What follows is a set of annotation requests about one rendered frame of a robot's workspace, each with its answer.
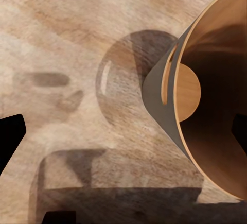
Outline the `trash can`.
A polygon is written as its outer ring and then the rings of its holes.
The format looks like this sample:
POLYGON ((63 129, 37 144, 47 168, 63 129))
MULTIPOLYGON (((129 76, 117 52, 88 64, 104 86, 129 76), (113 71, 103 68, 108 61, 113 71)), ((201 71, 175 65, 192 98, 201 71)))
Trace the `trash can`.
POLYGON ((147 74, 146 110, 221 192, 247 203, 247 0, 214 0, 147 74))

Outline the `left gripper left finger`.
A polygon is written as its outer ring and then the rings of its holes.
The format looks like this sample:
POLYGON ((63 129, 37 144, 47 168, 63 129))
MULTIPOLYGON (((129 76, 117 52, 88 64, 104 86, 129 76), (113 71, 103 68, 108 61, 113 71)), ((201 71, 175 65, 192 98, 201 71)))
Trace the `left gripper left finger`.
POLYGON ((26 134, 22 114, 0 119, 0 175, 26 134))

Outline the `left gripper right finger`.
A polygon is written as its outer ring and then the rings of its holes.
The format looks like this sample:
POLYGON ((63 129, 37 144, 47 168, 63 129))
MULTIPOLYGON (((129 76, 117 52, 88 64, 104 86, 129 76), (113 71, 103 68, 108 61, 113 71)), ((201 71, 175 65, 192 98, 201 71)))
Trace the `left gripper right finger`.
POLYGON ((231 132, 235 139, 238 141, 244 152, 247 154, 247 116, 242 114, 236 114, 231 132))

